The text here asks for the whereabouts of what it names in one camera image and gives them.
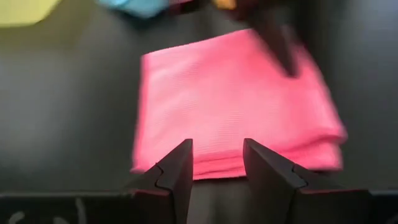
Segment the dark table surface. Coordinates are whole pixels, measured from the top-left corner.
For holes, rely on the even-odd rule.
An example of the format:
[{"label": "dark table surface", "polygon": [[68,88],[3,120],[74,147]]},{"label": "dark table surface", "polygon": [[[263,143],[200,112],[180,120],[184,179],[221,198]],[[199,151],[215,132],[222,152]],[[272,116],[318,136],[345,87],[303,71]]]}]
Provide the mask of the dark table surface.
[{"label": "dark table surface", "polygon": [[[305,40],[349,133],[334,178],[398,187],[398,2],[308,7]],[[117,189],[132,178],[140,56],[242,28],[212,9],[154,23],[63,0],[34,26],[0,29],[0,190]],[[198,182],[189,223],[244,223],[248,197],[244,180]]]}]

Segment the folded towel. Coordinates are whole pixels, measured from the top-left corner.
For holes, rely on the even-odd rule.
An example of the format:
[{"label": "folded towel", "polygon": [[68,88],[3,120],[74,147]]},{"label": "folded towel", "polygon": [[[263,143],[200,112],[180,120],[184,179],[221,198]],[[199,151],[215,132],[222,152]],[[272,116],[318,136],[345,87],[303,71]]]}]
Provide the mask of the folded towel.
[{"label": "folded towel", "polygon": [[147,170],[193,139],[194,179],[244,176],[243,139],[308,169],[340,169],[345,130],[320,71],[295,46],[297,78],[251,30],[149,53],[132,170]]}]

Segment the pink towel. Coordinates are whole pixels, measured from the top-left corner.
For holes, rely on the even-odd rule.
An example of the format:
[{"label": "pink towel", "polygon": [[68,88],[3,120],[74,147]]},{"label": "pink towel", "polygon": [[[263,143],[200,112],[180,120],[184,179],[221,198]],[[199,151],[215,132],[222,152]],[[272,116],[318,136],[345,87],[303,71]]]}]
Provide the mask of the pink towel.
[{"label": "pink towel", "polygon": [[308,169],[341,168],[345,130],[320,71],[294,47],[287,78],[251,30],[143,56],[133,170],[193,139],[194,179],[244,176],[243,139]]}]

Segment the yellow cloth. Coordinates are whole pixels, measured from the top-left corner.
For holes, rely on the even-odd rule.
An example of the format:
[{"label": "yellow cloth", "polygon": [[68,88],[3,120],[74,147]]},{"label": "yellow cloth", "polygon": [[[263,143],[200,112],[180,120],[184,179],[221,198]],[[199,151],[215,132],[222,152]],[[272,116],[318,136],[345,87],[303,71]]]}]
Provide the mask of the yellow cloth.
[{"label": "yellow cloth", "polygon": [[26,26],[46,18],[61,0],[0,0],[0,27]]}]

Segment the blue cloth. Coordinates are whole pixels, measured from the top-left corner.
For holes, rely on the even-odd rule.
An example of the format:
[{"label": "blue cloth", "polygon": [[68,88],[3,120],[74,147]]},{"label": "blue cloth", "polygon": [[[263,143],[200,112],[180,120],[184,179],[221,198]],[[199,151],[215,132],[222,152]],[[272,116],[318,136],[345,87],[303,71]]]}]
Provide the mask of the blue cloth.
[{"label": "blue cloth", "polygon": [[168,0],[97,0],[100,4],[133,16],[150,18],[169,6]]}]

